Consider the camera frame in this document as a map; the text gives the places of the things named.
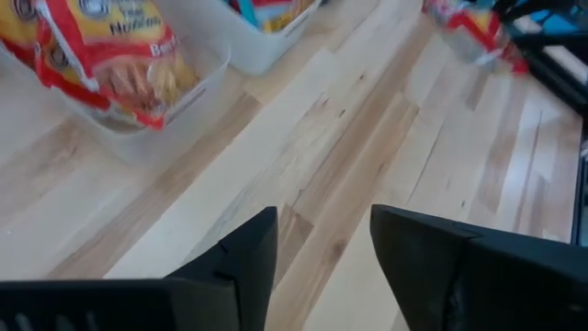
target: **chip bag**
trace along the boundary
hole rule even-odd
[[[528,72],[525,59],[490,8],[461,0],[425,0],[423,12],[434,19],[443,39],[464,61],[493,72]]]
[[[31,0],[0,0],[0,41],[33,68],[38,16]]]
[[[284,29],[294,20],[292,0],[255,0],[255,18],[266,33]]]
[[[43,18],[39,21],[37,41],[35,72],[44,86],[57,87],[69,97],[102,111],[106,112],[110,108],[110,101],[106,97],[91,92],[82,84]]]
[[[166,111],[198,83],[151,0],[38,0],[63,51],[92,91],[161,129]]]

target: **plastic storage container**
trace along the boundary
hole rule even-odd
[[[162,6],[163,1],[159,1],[160,10],[181,39],[185,59],[197,68],[201,81],[174,108],[168,110],[166,125],[161,131],[139,129],[98,117],[97,110],[55,90],[85,131],[89,131],[108,150],[132,165],[154,166],[176,159],[222,116],[216,110],[215,103],[231,58],[229,42],[214,38],[190,19],[194,9],[183,6],[180,1],[175,2],[175,6]],[[18,70],[36,79],[24,65]]]
[[[194,18],[207,29],[226,35],[231,43],[231,64],[246,74],[265,73],[308,27],[309,18],[316,12],[320,0],[316,0],[285,29],[276,33],[264,33],[251,25],[222,0],[197,0],[192,6]]]

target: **red and yellow bag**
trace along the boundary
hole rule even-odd
[[[462,59],[494,72],[528,72],[525,58],[490,8],[463,0],[424,0],[422,11],[434,19],[441,36]]]
[[[151,0],[38,0],[68,60],[91,90],[161,129],[197,83]]]
[[[31,0],[0,0],[0,41],[30,68],[35,62],[37,23]]]
[[[108,110],[110,101],[98,93],[88,90],[80,80],[77,72],[69,64],[62,47],[53,37],[48,22],[39,21],[38,47],[35,57],[35,72],[46,87],[57,87],[69,97],[86,103],[86,105]]]

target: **wood grain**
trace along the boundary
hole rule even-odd
[[[418,2],[321,7],[266,75],[229,68],[220,121],[166,168],[122,164],[0,64],[0,280],[162,277],[277,206],[267,330],[407,331],[372,203],[570,240],[581,119],[462,63]]]

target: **black plastic part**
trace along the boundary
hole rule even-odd
[[[583,118],[588,115],[588,87],[543,51],[522,49],[531,74]]]
[[[371,235],[412,331],[588,329],[588,249],[386,206]]]
[[[230,280],[240,330],[263,330],[277,261],[277,209],[266,208],[168,278]]]
[[[267,208],[163,280],[0,282],[0,330],[261,331],[276,254]]]
[[[519,49],[524,48],[541,48],[546,46],[560,45],[573,47],[588,41],[588,31],[575,31],[567,33],[546,33],[535,32],[525,33],[513,37],[514,43]]]
[[[500,0],[494,4],[494,10],[505,21],[513,21],[519,17],[530,15],[541,10],[568,12],[575,5],[574,0],[529,0],[518,3],[516,1]]]
[[[582,126],[582,142],[588,140],[588,126],[585,121]],[[573,210],[573,223],[571,228],[571,243],[573,245],[588,246],[588,224],[585,219],[588,215],[588,161],[579,155],[578,175],[576,177],[576,195]]]

